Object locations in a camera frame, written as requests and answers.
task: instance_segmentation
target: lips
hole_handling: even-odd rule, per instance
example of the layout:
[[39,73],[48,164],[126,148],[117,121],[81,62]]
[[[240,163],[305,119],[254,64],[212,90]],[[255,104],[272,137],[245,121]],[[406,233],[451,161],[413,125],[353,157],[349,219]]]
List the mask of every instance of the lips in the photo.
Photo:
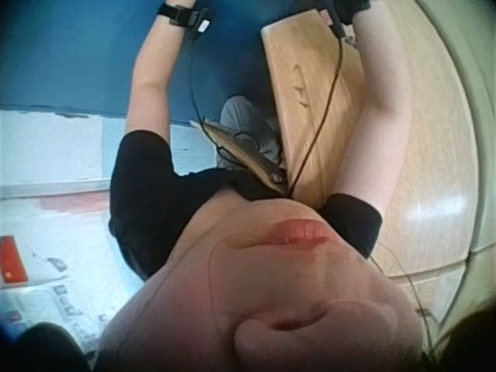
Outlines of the lips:
[[313,219],[291,219],[272,226],[254,246],[280,246],[293,250],[312,250],[335,238],[323,222]]

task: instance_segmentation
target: blue wall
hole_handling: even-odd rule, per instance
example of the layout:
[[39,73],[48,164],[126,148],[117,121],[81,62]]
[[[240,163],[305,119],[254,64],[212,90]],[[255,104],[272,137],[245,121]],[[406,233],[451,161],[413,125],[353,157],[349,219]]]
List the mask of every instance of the blue wall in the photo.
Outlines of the blue wall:
[[[202,115],[244,94],[273,109],[261,27],[308,9],[310,0],[199,0],[216,11],[195,45],[193,76]],[[4,109],[126,114],[134,59],[161,0],[8,0],[2,28]],[[185,43],[170,87],[173,120],[194,118]]]

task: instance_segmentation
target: grey pants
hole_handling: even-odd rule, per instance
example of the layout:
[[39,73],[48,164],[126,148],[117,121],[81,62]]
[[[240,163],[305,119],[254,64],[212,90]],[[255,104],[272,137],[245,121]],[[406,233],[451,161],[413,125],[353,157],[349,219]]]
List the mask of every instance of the grey pants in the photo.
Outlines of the grey pants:
[[[269,161],[279,164],[280,135],[277,119],[266,119],[258,108],[241,95],[230,98],[222,109],[220,118],[222,126],[233,131],[238,140],[260,151]],[[238,165],[229,153],[221,152],[217,155],[217,167],[232,171],[244,169]]]

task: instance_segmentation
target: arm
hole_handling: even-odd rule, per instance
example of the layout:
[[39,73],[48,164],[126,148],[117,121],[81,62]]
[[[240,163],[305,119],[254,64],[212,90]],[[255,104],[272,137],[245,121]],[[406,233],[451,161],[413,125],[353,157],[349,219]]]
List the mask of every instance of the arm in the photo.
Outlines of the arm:
[[[191,8],[196,0],[166,0]],[[149,130],[170,142],[167,86],[171,80],[185,30],[158,16],[136,59],[126,132]]]
[[333,193],[352,195],[384,216],[398,181],[412,121],[412,83],[401,37],[386,5],[353,18],[367,81],[360,121]]

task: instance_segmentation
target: person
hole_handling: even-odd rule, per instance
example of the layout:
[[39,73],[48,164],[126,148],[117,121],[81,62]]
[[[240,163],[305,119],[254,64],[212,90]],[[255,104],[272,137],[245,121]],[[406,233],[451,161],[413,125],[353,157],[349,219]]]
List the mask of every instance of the person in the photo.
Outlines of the person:
[[[247,170],[174,173],[167,87],[185,31],[166,16],[154,21],[133,72],[109,223],[146,283],[106,329],[95,370],[386,371],[420,356],[418,316],[367,260],[408,142],[408,61],[383,2],[339,3],[367,98],[318,211]],[[221,124],[273,146],[272,127],[246,98],[227,102]]]

